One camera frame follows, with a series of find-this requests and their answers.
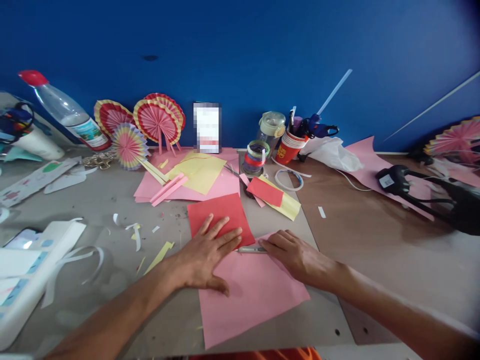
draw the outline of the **hand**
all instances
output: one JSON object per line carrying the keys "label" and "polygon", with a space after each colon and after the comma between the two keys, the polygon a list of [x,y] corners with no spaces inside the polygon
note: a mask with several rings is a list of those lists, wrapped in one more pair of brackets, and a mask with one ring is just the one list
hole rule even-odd
{"label": "hand", "polygon": [[341,264],[326,257],[290,230],[277,231],[260,245],[298,281],[333,292],[335,273]]}
{"label": "hand", "polygon": [[220,260],[240,244],[242,228],[215,238],[230,219],[222,218],[207,232],[213,217],[210,214],[193,239],[166,260],[172,266],[170,273],[175,277],[177,288],[213,289],[230,296],[227,282],[213,275],[213,271]]}

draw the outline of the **blurred screen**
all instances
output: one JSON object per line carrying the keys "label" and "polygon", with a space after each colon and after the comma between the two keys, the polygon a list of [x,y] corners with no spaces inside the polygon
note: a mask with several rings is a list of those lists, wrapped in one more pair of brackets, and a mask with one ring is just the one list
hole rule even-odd
{"label": "blurred screen", "polygon": [[193,103],[193,127],[199,153],[219,154],[222,151],[222,106],[216,102]]}

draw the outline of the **paper fan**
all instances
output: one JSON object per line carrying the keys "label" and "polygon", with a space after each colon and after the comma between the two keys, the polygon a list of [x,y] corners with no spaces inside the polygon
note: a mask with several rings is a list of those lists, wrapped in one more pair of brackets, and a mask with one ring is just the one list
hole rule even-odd
{"label": "paper fan", "polygon": [[147,96],[144,97],[144,99],[145,100],[156,100],[160,104],[165,105],[173,113],[176,120],[178,120],[178,122],[180,123],[181,131],[184,130],[184,128],[185,128],[185,114],[184,114],[182,108],[180,107],[180,105],[178,105],[175,102],[175,100],[173,100],[171,97],[169,97],[165,94],[161,94],[161,93],[158,93],[158,92],[148,94]]}
{"label": "paper fan", "polygon": [[96,122],[110,138],[119,124],[134,124],[132,113],[116,101],[98,100],[94,110]]}
{"label": "paper fan", "polygon": [[452,126],[440,135],[435,136],[425,148],[428,155],[458,155],[465,164],[474,164],[480,160],[480,154],[473,148],[479,146],[480,139],[480,116],[464,120],[460,124]]}
{"label": "paper fan", "polygon": [[162,143],[162,133],[167,145],[176,144],[182,128],[175,116],[165,105],[156,100],[140,100],[133,110],[133,119],[145,136],[158,144]]}
{"label": "paper fan", "polygon": [[138,169],[142,165],[141,161],[149,155],[144,135],[135,125],[128,122],[116,127],[112,136],[112,146],[121,167],[126,170]]}

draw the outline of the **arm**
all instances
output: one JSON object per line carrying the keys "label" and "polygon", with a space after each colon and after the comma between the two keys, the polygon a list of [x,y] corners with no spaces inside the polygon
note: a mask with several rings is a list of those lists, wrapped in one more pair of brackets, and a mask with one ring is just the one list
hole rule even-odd
{"label": "arm", "polygon": [[295,279],[333,293],[370,315],[424,360],[465,359],[479,346],[480,336],[470,328],[420,309],[321,254],[289,230],[278,231],[261,245]]}
{"label": "arm", "polygon": [[116,358],[142,323],[177,289],[213,289],[229,296],[227,282],[212,272],[218,262],[240,243],[242,229],[237,228],[215,239],[229,218],[224,217],[207,232],[212,218],[210,214],[182,250],[160,262],[103,306],[45,358]]}

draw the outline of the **bottle label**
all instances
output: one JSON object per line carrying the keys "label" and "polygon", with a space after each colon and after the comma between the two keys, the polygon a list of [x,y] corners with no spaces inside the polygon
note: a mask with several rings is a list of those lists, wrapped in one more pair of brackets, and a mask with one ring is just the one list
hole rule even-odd
{"label": "bottle label", "polygon": [[92,118],[89,118],[80,125],[67,127],[73,130],[78,137],[82,138],[83,141],[85,141],[92,148],[98,148],[109,141],[109,139],[104,135],[104,133],[100,130],[100,127]]}

